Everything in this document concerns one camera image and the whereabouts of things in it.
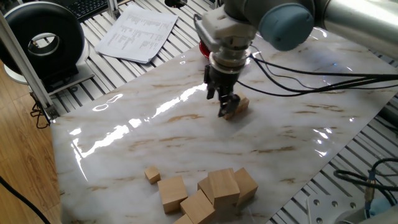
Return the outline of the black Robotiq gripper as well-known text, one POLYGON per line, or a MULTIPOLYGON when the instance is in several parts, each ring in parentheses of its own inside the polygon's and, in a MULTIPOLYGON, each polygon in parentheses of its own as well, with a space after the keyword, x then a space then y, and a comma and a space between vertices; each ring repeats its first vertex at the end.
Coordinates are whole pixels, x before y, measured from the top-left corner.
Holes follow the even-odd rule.
POLYGON ((241 98, 233 93, 233 87, 239 78, 238 73, 224 73, 211 65, 205 66, 203 82, 207 85, 206 99, 212 99, 216 89, 221 93, 219 95, 220 110, 218 117, 224 117, 234 112, 241 101, 241 98))

